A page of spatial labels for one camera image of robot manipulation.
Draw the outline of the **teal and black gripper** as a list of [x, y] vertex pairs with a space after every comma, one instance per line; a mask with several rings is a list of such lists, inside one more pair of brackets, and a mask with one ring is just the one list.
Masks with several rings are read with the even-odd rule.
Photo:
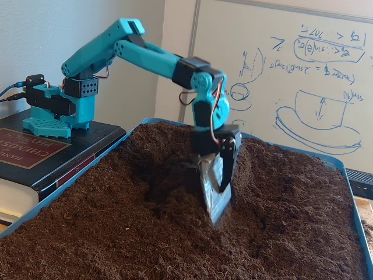
[[215, 225], [231, 201], [230, 182], [242, 136], [237, 124], [226, 123], [230, 106], [223, 93], [198, 92], [191, 104], [192, 147], [204, 156], [198, 163], [200, 184], [206, 212]]

